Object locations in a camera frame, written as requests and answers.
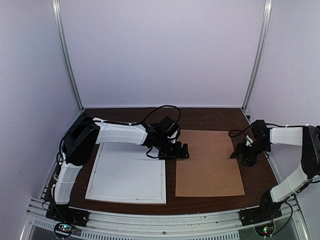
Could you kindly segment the brown backing board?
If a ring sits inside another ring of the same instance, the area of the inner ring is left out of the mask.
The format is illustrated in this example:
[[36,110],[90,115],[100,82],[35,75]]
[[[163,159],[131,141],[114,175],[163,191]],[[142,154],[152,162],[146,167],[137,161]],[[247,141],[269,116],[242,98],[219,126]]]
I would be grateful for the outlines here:
[[176,161],[176,197],[245,195],[227,131],[182,130],[179,140],[188,144],[189,158]]

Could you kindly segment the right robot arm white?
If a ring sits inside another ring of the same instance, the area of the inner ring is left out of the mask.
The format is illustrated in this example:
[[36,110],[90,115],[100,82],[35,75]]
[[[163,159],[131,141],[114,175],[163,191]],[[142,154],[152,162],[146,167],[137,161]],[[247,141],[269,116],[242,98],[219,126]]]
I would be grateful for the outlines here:
[[237,159],[245,189],[253,202],[267,192],[267,199],[256,210],[259,220],[275,212],[273,203],[296,196],[304,205],[320,201],[320,128],[309,124],[278,125],[256,120],[244,129],[233,129],[230,158]]

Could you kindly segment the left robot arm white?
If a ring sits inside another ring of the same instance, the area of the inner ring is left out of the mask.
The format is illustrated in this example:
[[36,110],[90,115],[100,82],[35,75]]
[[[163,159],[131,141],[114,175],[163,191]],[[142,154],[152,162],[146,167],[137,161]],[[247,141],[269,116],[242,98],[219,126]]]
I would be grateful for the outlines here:
[[159,123],[119,122],[81,115],[66,131],[59,144],[57,160],[60,165],[56,183],[51,189],[55,204],[52,213],[61,222],[72,218],[66,207],[81,168],[91,160],[93,150],[101,143],[123,143],[157,149],[159,160],[188,159],[188,145],[178,138],[181,127],[171,117]]

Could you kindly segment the right controller board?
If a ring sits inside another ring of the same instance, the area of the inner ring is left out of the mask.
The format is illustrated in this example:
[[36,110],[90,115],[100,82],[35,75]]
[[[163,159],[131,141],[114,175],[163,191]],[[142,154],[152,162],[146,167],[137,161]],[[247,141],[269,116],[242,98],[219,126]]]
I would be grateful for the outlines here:
[[271,237],[274,234],[275,230],[276,230],[276,226],[273,222],[254,226],[254,231],[256,235],[261,238]]

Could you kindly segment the controller board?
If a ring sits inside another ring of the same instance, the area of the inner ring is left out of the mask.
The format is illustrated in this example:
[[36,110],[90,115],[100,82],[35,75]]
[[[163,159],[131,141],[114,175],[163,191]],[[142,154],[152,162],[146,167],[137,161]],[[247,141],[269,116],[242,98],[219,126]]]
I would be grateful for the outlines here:
[[274,234],[275,230],[276,230],[276,226],[273,222],[254,226],[254,231],[256,235],[261,238],[271,237]]
[[76,228],[73,225],[69,225],[65,222],[58,222],[53,228],[53,233],[58,238],[65,239],[70,237],[75,229]]

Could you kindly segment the left controller board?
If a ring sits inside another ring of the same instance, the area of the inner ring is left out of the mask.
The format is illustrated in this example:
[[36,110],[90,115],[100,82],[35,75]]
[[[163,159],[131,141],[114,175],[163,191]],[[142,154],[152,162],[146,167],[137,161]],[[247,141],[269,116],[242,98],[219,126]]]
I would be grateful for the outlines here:
[[53,228],[53,233],[58,238],[65,239],[70,237],[75,229],[76,228],[73,225],[69,225],[65,222],[58,222]]

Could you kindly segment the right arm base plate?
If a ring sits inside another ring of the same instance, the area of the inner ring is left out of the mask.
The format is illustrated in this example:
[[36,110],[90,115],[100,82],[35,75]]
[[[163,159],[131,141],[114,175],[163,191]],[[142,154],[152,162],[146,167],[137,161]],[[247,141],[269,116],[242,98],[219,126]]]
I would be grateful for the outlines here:
[[273,202],[271,193],[266,191],[262,195],[258,207],[239,211],[239,218],[242,226],[254,225],[281,217],[282,212],[280,208],[283,203],[284,201]]

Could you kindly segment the aluminium front rail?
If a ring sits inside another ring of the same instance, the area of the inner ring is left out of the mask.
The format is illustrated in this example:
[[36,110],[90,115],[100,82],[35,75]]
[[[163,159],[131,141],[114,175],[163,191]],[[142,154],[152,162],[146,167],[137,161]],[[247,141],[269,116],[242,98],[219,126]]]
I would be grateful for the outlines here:
[[70,240],[264,240],[258,233],[274,224],[272,240],[309,240],[296,199],[281,207],[271,221],[243,225],[239,209],[213,213],[138,215],[89,211],[87,225],[76,226]]

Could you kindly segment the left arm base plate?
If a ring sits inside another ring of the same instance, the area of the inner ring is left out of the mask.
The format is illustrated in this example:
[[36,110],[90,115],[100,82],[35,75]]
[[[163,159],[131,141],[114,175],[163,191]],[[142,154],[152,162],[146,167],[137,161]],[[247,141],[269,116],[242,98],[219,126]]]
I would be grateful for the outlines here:
[[46,211],[45,217],[56,222],[66,223],[72,226],[86,227],[90,213],[69,207],[68,204],[59,205],[52,198],[41,204]]

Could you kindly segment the aluminium corner post right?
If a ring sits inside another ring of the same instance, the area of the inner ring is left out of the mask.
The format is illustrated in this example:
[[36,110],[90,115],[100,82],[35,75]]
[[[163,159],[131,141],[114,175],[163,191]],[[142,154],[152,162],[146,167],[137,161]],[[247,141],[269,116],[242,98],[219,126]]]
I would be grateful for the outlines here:
[[251,99],[251,96],[254,91],[254,86],[255,86],[256,80],[258,78],[260,66],[262,63],[263,53],[264,53],[264,49],[266,46],[269,28],[270,28],[270,21],[271,21],[271,17],[272,17],[272,7],[273,7],[272,0],[265,0],[264,1],[264,8],[263,8],[262,21],[261,21],[261,26],[260,26],[260,33],[259,33],[259,38],[258,38],[257,49],[256,49],[256,53],[255,53],[252,71],[250,74],[248,87],[247,87],[244,101],[243,101],[243,104],[241,107],[243,112],[248,111],[250,99]]

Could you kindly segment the aluminium corner post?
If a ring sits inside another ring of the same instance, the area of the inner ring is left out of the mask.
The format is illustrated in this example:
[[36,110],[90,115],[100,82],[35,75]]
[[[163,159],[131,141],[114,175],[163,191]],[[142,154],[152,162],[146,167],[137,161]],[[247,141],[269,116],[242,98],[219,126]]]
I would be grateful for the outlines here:
[[68,51],[67,39],[66,39],[66,35],[65,35],[62,12],[61,12],[61,1],[60,0],[53,0],[52,7],[53,7],[53,14],[54,14],[56,27],[57,27],[57,31],[58,31],[60,46],[61,46],[61,50],[62,50],[62,58],[63,58],[63,63],[65,66],[67,78],[68,78],[69,84],[71,86],[71,91],[72,91],[73,97],[76,101],[77,108],[80,112],[83,112],[84,107],[83,107],[83,103],[81,101],[79,90],[78,90],[78,87],[76,84],[76,80],[75,80],[75,76],[74,76],[74,72],[73,72],[73,68],[72,68],[72,63],[71,63],[71,58],[70,58],[70,54]]
[[269,28],[270,28],[270,21],[271,21],[271,17],[272,17],[272,7],[273,7],[272,0],[265,0],[264,1],[264,8],[263,8],[262,21],[261,21],[261,26],[260,26],[260,33],[259,33],[259,38],[258,38],[257,49],[256,49],[256,53],[255,53],[252,71],[250,74],[248,87],[247,87],[244,101],[243,101],[243,104],[241,107],[243,112],[248,111],[250,99],[251,99],[251,96],[254,91],[254,86],[255,86],[256,80],[258,78],[260,66],[262,63],[263,53],[264,53],[264,49],[266,46]]

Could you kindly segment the aluminium corner post left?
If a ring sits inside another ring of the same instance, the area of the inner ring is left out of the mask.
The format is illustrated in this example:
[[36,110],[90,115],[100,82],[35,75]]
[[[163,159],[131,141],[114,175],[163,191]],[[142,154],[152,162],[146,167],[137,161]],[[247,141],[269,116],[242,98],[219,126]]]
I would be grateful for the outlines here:
[[73,68],[72,68],[72,63],[71,63],[71,58],[70,58],[70,54],[68,51],[67,39],[66,39],[66,35],[65,35],[62,12],[61,12],[61,1],[60,0],[53,0],[52,7],[53,7],[53,14],[54,14],[56,27],[57,27],[57,31],[58,31],[60,46],[61,46],[61,50],[62,50],[62,58],[63,58],[63,63],[65,66],[67,78],[68,78],[69,84],[71,86],[71,91],[72,91],[73,97],[76,101],[77,108],[80,112],[83,112],[84,107],[83,107],[83,103],[81,101],[79,90],[78,90],[78,87],[76,84],[76,80],[75,80],[75,76],[74,76],[74,72],[73,72]]

